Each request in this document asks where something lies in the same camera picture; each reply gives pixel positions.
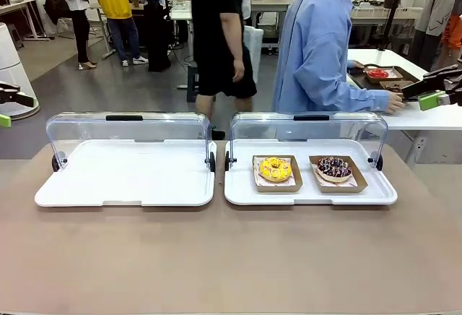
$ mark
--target black shorts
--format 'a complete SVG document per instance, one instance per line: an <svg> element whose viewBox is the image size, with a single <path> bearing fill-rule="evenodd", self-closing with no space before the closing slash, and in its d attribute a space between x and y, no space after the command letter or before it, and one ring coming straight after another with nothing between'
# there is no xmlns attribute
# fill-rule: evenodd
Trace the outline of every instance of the black shorts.
<svg viewBox="0 0 462 315"><path fill-rule="evenodd" d="M253 81L252 63L250 62L249 50L243 47L244 77L239 82L233 82L233 60L226 63L217 63L215 59L207 59L206 56L196 58L199 71L199 94L215 96L223 92L226 96L236 98L250 98L257 93L257 87Z"/></svg>

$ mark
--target gray floor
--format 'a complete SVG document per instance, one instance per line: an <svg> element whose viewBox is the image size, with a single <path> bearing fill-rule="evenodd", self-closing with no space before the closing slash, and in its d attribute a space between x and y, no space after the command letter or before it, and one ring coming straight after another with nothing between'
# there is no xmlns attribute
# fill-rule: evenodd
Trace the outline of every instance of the gray floor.
<svg viewBox="0 0 462 315"><path fill-rule="evenodd" d="M100 59L105 52L103 42L90 48L90 58ZM187 49L170 54L172 67L149 73L146 66L123 68L114 54L100 61L94 71L77 71L76 56L32 81L40 103L40 112L22 121L14 121L10 129L0 129L0 159L30 159L48 143L46 121L63 111L194 111L186 102L186 91L176 85L186 83L183 59ZM277 57L262 55L256 111L267 111L276 71ZM234 113L233 100L219 95L213 123L228 130Z"/></svg>

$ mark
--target blue shirt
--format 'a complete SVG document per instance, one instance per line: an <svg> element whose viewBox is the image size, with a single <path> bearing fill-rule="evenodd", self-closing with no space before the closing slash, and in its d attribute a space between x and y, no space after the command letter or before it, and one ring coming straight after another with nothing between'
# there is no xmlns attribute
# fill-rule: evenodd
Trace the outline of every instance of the blue shirt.
<svg viewBox="0 0 462 315"><path fill-rule="evenodd" d="M279 51L274 111L387 108L385 90L361 90L347 83L352 7L350 0L295 0L289 8Z"/></svg>

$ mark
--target yellow glazed donut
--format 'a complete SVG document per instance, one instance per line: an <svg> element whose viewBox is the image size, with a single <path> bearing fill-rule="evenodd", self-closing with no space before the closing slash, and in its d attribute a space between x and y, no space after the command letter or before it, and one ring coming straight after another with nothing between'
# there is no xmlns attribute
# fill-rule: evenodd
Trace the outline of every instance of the yellow glazed donut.
<svg viewBox="0 0 462 315"><path fill-rule="evenodd" d="M274 183L286 181L292 174L292 167L287 161L277 157L266 158L260 163L260 175Z"/></svg>

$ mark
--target clear plastic cover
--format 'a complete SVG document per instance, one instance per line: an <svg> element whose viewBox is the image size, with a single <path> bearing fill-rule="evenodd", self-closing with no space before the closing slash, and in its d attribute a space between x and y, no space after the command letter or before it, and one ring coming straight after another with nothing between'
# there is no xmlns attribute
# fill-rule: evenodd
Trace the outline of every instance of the clear plastic cover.
<svg viewBox="0 0 462 315"><path fill-rule="evenodd" d="M62 113L48 120L46 131L60 168L89 141L196 141L209 165L210 123L196 113Z"/></svg>
<svg viewBox="0 0 462 315"><path fill-rule="evenodd" d="M376 167L387 133L387 123L374 113L238 113L231 120L229 166L231 168L237 162L238 148L248 142L262 142L263 139L306 142L317 139L319 142L316 144L322 145L349 139L361 145L369 155L367 162Z"/></svg>

